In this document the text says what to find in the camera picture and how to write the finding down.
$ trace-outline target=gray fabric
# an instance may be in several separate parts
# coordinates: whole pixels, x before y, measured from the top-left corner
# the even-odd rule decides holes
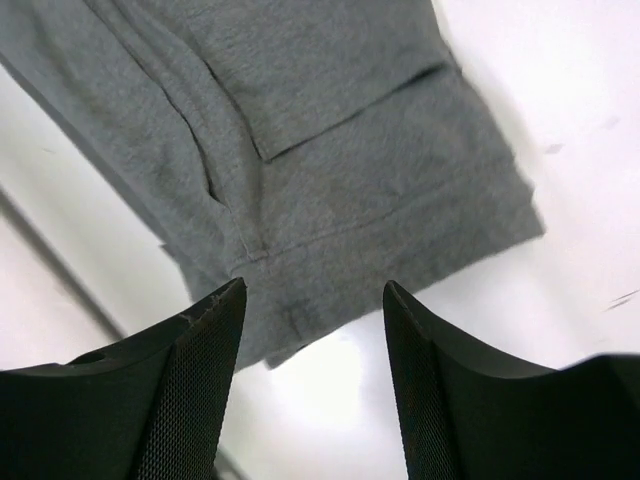
[[[0,51],[194,297],[245,278],[241,368],[542,232],[424,0],[0,0]]]

